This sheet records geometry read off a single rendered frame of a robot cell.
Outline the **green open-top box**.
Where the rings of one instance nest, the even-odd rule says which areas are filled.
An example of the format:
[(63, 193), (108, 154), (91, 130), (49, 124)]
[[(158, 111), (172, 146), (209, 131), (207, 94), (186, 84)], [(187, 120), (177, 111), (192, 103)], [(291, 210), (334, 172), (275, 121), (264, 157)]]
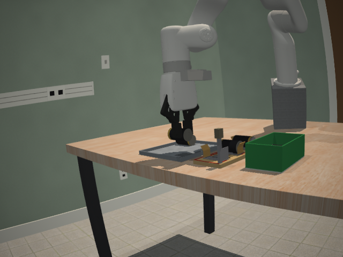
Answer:
[(305, 134), (270, 133), (245, 143), (245, 168), (283, 173), (304, 158), (304, 147)]

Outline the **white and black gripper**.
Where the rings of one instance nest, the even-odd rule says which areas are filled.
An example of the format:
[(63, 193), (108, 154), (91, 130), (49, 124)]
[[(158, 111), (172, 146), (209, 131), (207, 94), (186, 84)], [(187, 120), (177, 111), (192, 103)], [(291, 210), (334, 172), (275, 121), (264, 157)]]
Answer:
[(195, 81), (181, 81), (180, 72), (163, 73), (160, 81), (160, 106), (161, 115), (172, 125), (173, 138), (182, 138), (182, 125), (179, 123), (181, 110), (183, 128), (190, 129), (193, 135), (192, 121), (199, 109)]

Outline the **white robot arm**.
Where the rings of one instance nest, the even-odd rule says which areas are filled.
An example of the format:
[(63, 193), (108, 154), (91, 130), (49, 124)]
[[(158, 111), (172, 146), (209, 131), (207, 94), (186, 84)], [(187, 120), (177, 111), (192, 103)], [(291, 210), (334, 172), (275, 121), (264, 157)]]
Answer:
[[(290, 33), (304, 33), (308, 21), (300, 0), (260, 0), (271, 11), (267, 21), (271, 30), (277, 78), (274, 84), (295, 87), (297, 78), (295, 43)], [(181, 81), (212, 80), (212, 72), (191, 69), (190, 52), (200, 52), (218, 39), (212, 27), (228, 0), (198, 0), (187, 26), (168, 26), (161, 30), (163, 72), (180, 72)], [(190, 51), (190, 52), (189, 52)], [(181, 71), (182, 70), (182, 71)]]

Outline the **tan battery holder board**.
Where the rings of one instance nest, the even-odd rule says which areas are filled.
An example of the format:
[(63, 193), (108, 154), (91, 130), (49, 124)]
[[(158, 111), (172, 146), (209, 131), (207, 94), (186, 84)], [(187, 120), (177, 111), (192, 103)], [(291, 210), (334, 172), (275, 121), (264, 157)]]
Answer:
[(228, 147), (222, 148), (223, 128), (214, 129), (214, 138), (217, 139), (217, 152), (210, 154), (208, 144), (202, 145), (204, 157), (193, 160), (194, 164), (221, 169), (245, 158), (245, 147), (243, 147), (245, 142), (239, 144), (235, 154), (228, 152)]

